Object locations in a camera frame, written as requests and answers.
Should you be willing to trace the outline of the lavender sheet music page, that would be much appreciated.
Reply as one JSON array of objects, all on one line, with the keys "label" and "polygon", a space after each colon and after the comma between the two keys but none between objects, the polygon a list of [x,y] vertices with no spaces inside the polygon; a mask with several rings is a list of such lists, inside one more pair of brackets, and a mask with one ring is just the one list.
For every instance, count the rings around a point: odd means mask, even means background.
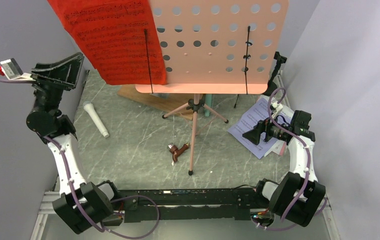
[{"label": "lavender sheet music page", "polygon": [[259,145],[254,145],[247,139],[242,137],[242,134],[252,130],[258,121],[261,121],[261,107],[259,103],[255,103],[247,112],[245,112],[240,120],[228,129],[228,132],[232,134],[243,146],[245,146],[251,153],[253,153],[258,159],[264,157],[265,153],[272,147],[272,145],[278,140],[272,138],[268,142],[261,142]]}]

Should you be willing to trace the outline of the pink sheet music page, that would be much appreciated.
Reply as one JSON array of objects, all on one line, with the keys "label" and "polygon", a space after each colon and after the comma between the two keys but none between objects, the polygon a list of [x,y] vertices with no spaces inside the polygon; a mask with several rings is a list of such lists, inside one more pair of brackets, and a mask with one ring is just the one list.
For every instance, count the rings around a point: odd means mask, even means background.
[{"label": "pink sheet music page", "polygon": [[274,144],[273,152],[279,156],[282,156],[285,153],[287,143],[285,141],[279,140]]}]

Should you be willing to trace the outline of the white microphone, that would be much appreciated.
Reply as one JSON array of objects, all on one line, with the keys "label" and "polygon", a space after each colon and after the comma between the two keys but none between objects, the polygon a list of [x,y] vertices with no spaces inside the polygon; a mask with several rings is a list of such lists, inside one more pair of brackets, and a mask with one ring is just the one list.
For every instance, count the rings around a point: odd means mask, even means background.
[{"label": "white microphone", "polygon": [[102,123],[98,113],[96,112],[96,110],[94,108],[94,105],[89,101],[85,101],[85,102],[83,102],[83,109],[85,112],[88,113],[88,115],[90,116],[90,118],[94,122],[95,126],[97,127],[97,129],[101,133],[101,135],[104,138],[108,138],[110,136],[110,134],[109,134],[108,130],[106,129],[105,125]]}]

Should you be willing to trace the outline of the black round-base mic stand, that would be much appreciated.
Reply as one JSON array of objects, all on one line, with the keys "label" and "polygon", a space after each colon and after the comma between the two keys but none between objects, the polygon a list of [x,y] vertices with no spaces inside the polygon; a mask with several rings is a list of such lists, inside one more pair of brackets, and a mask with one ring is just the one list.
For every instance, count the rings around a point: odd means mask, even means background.
[{"label": "black round-base mic stand", "polygon": [[276,63],[267,83],[267,90],[263,93],[265,96],[270,96],[277,89],[277,84],[274,82],[274,79],[278,75],[281,65],[285,64],[287,61],[287,57],[282,56],[278,51],[275,52],[274,59],[276,60]]}]

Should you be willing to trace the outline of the red sheet music page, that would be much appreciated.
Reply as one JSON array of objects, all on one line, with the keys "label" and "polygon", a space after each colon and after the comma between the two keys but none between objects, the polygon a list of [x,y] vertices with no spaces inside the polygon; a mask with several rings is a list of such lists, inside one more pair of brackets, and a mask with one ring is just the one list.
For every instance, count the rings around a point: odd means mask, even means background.
[{"label": "red sheet music page", "polygon": [[66,32],[109,85],[165,85],[149,1],[50,0]]}]

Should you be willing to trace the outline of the pink music stand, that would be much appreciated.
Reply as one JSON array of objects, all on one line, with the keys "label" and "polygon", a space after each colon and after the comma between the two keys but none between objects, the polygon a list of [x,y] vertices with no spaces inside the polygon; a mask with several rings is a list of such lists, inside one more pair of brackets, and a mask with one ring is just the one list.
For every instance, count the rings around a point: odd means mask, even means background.
[{"label": "pink music stand", "polygon": [[289,2],[286,0],[152,0],[165,62],[165,85],[141,93],[252,94],[267,90]]}]

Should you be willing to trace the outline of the white sheet music page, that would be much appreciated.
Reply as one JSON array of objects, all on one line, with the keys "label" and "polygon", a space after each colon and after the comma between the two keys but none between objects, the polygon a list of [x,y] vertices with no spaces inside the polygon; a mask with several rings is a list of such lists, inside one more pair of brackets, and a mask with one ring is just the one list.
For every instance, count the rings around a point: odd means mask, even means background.
[{"label": "white sheet music page", "polygon": [[[271,100],[271,104],[268,104],[268,101],[269,101],[269,96],[265,96],[265,95],[260,95],[257,99],[257,102],[256,103],[259,103],[260,104],[260,107],[261,107],[261,120],[265,119],[266,117],[268,117],[268,114],[267,114],[267,107],[269,107],[270,109],[270,105],[273,103],[273,102],[278,102],[278,99],[276,98],[272,98]],[[290,124],[290,121],[293,117],[293,114],[294,114],[294,111],[289,108],[288,106],[286,106],[283,102],[280,102],[280,104],[282,104],[284,107],[283,107],[283,110],[282,112],[274,118],[274,120],[278,123],[278,124]]]},{"label": "white sheet music page", "polygon": [[286,149],[286,142],[282,140],[277,140],[272,147],[265,153],[265,157],[268,156],[270,153],[275,153],[279,156],[282,156]]}]

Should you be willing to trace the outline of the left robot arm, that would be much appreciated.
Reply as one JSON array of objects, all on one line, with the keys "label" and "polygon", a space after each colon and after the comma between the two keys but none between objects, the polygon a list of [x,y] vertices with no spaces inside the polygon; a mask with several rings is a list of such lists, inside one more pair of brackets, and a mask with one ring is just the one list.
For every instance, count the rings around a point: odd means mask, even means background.
[{"label": "left robot arm", "polygon": [[54,212],[76,234],[91,227],[105,232],[104,219],[120,206],[121,195],[110,181],[87,181],[79,164],[76,129],[59,109],[65,91],[76,88],[84,55],[75,53],[54,63],[37,63],[31,70],[35,102],[26,124],[53,154],[60,180]]}]

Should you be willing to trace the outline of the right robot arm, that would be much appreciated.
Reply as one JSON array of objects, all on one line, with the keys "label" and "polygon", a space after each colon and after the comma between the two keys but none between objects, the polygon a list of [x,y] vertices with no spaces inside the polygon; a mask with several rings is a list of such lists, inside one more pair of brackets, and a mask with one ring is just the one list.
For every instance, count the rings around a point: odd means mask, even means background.
[{"label": "right robot arm", "polygon": [[325,196],[326,188],[318,182],[313,168],[315,134],[309,130],[311,114],[296,110],[290,123],[260,120],[253,129],[243,133],[251,143],[260,144],[272,138],[286,142],[290,152],[289,171],[281,183],[264,179],[253,194],[254,203],[282,219],[305,227],[314,217]]}]

